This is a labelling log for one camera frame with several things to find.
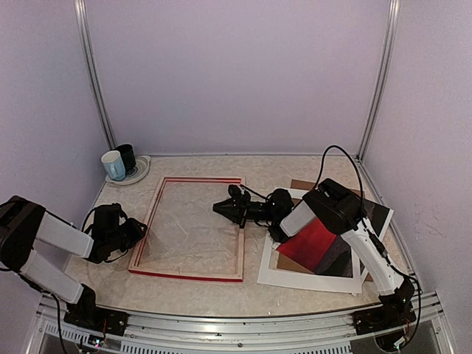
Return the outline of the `white photo mat border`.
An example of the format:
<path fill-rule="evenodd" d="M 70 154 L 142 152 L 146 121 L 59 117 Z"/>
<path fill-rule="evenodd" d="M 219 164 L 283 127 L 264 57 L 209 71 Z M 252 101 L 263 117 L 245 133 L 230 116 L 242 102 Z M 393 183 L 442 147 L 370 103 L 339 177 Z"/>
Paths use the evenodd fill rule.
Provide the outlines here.
<path fill-rule="evenodd" d="M 356 295 L 368 275 L 357 254 L 317 219 L 285 243 L 265 236 L 257 282 Z"/>

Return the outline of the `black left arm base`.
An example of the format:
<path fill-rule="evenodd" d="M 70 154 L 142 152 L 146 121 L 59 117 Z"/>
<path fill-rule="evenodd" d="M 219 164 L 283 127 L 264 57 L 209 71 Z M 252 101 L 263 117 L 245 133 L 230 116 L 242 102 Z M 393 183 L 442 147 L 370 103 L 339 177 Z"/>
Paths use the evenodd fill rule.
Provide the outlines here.
<path fill-rule="evenodd" d="M 126 312 L 98 308 L 92 317 L 86 317 L 84 313 L 77 311 L 67 310 L 64 322 L 106 335 L 124 336 L 128 318 L 129 314 Z"/>

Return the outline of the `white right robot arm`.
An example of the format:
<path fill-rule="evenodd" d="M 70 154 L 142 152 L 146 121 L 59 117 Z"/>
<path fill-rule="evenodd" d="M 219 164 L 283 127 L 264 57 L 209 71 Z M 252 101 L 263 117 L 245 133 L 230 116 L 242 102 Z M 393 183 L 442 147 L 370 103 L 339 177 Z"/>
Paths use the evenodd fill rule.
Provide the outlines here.
<path fill-rule="evenodd" d="M 287 242 L 310 222 L 320 222 L 351 247 L 370 273 L 379 293 L 377 320 L 382 326 L 420 318 L 422 307 L 412 305 L 412 298 L 422 295 L 420 283 L 390 259 L 368 217 L 363 192 L 354 193 L 331 178 L 318 177 L 298 204 L 286 189 L 275 189 L 261 202 L 251 200 L 253 193 L 242 184 L 232 184 L 229 198 L 213 204 L 212 209 L 239 227 L 246 221 L 267 222 L 270 236 L 278 243 Z"/>

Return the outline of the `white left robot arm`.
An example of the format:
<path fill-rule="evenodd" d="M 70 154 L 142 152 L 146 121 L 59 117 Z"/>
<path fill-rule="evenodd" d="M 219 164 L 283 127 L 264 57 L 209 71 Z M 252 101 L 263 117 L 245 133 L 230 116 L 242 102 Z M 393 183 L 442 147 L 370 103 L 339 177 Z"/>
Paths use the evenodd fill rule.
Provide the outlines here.
<path fill-rule="evenodd" d="M 147 229 L 118 203 L 92 208 L 83 225 L 76 227 L 46 207 L 14 195 L 1 204 L 1 264 L 5 271 L 63 300 L 72 321 L 94 328 L 103 321 L 95 291 L 67 275 L 42 248 L 93 264 L 111 263 L 114 252 L 126 254 Z"/>

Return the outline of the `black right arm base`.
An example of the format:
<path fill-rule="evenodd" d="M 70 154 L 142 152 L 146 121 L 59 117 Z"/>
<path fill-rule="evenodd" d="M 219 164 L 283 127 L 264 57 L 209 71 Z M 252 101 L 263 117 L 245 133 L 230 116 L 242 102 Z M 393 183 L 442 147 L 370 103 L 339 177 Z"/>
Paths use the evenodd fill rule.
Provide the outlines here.
<path fill-rule="evenodd" d="M 393 294 L 379 296 L 381 306 L 359 310 L 353 314 L 353 325 L 358 336 L 391 329 L 417 317 L 412 307 L 414 288 L 406 286 L 394 290 Z"/>

